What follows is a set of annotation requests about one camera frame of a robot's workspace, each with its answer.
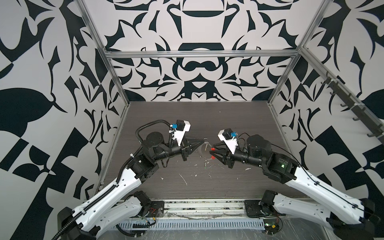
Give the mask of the large metal keyring red handle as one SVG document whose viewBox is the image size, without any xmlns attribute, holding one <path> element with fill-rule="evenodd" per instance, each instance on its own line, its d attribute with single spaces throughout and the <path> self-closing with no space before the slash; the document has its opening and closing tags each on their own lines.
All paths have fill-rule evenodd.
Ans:
<svg viewBox="0 0 384 240">
<path fill-rule="evenodd" d="M 212 145 L 209 143 L 207 138 L 204 138 L 203 144 L 198 148 L 199 156 L 202 160 L 208 160 L 212 157 L 210 151 L 212 150 Z"/>
</svg>

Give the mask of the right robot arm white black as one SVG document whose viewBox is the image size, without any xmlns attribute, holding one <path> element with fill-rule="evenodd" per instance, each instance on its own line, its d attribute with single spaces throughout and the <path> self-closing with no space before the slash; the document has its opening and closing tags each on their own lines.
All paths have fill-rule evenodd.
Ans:
<svg viewBox="0 0 384 240">
<path fill-rule="evenodd" d="M 259 135 L 246 139 L 240 148 L 235 133 L 219 133 L 220 143 L 210 154 L 230 169 L 235 162 L 260 167 L 270 180 L 304 193 L 314 203 L 295 200 L 275 191 L 265 191 L 256 203 L 245 202 L 249 218 L 281 215 L 299 217 L 330 229 L 341 240 L 372 240 L 375 204 L 344 194 L 309 173 L 295 159 L 273 152 L 272 144 Z"/>
</svg>

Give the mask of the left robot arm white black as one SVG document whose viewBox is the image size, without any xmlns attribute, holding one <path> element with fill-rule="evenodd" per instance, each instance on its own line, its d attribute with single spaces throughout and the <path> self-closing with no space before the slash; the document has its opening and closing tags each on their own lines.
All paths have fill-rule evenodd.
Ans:
<svg viewBox="0 0 384 240">
<path fill-rule="evenodd" d="M 188 121 L 170 124 L 156 120 L 139 127 L 135 135 L 140 147 L 120 168 L 117 177 L 105 188 L 73 210 L 66 207 L 58 213 L 55 240 L 96 240 L 112 227 L 132 218 L 144 218 L 152 201 L 137 188 L 148 180 L 159 166 L 188 156 L 205 143 L 204 139 L 188 138 Z"/>
</svg>

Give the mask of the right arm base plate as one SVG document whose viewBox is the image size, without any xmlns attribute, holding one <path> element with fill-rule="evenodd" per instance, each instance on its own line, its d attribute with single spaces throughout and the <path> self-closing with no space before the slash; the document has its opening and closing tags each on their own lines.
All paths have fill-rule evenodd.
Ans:
<svg viewBox="0 0 384 240">
<path fill-rule="evenodd" d="M 276 210 L 273 208 L 271 202 L 263 200 L 245 200 L 244 204 L 246 215 L 249 218 L 261 218 L 276 215 Z"/>
</svg>

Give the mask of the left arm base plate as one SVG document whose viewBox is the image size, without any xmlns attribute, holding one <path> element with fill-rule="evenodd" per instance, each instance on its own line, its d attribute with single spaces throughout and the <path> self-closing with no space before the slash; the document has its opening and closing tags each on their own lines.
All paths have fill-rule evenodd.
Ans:
<svg viewBox="0 0 384 240">
<path fill-rule="evenodd" d="M 141 215 L 143 217 L 156 218 L 163 215 L 164 209 L 164 201 L 151 201 L 149 204 L 143 207 Z"/>
</svg>

